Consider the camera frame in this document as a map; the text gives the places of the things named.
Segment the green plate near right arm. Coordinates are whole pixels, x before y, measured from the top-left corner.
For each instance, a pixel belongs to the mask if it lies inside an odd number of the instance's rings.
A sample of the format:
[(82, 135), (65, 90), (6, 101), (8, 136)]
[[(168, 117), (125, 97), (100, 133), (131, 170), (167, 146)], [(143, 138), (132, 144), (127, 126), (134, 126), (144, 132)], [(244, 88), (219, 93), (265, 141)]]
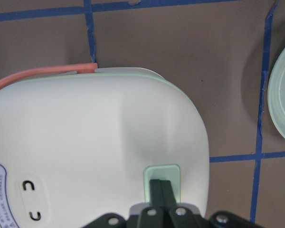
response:
[(268, 83), (267, 101), (272, 122), (285, 138), (285, 48), (272, 69)]

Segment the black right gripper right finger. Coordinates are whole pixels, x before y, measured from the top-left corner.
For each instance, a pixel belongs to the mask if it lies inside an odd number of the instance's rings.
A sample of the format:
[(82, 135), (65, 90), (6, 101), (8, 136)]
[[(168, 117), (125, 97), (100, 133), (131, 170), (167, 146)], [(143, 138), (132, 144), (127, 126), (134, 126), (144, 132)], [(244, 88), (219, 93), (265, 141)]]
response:
[(164, 210), (170, 210), (177, 204), (171, 182), (169, 180), (161, 180), (161, 192)]

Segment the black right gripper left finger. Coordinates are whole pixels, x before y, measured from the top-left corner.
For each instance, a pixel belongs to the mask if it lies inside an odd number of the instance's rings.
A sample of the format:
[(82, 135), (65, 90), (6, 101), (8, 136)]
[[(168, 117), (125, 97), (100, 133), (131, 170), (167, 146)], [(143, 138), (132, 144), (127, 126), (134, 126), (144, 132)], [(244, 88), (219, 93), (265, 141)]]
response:
[(152, 207), (163, 208), (163, 196), (160, 180), (150, 180), (150, 205)]

